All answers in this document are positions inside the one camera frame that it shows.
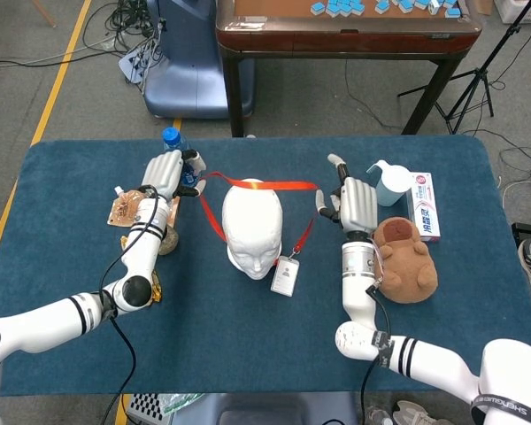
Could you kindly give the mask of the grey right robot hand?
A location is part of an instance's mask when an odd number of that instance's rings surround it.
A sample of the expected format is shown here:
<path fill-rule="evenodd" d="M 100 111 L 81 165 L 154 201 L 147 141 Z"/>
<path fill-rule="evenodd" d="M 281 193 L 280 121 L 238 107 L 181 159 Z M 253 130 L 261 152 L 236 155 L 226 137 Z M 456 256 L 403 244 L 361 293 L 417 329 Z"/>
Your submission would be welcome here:
<path fill-rule="evenodd" d="M 378 226 L 375 188 L 350 176 L 346 162 L 338 155 L 329 153 L 327 160 L 335 167 L 340 186 L 330 195 L 331 208 L 325 204 L 323 191 L 316 190 L 317 212 L 339 224 L 345 234 L 362 232 L 371 235 Z"/>

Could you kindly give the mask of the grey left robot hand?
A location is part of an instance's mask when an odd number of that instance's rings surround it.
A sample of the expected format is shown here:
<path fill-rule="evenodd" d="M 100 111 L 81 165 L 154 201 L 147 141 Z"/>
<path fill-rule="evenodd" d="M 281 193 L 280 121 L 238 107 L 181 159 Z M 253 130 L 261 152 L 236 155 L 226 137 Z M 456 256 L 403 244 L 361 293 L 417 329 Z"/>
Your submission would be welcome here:
<path fill-rule="evenodd" d="M 206 170 L 206 164 L 199 151 L 166 151 L 153 158 L 145 170 L 140 189 L 157 192 L 165 201 L 175 197 L 199 197 L 203 194 L 206 181 L 200 179 L 193 187 L 181 182 L 181 176 L 191 166 L 195 176 Z"/>

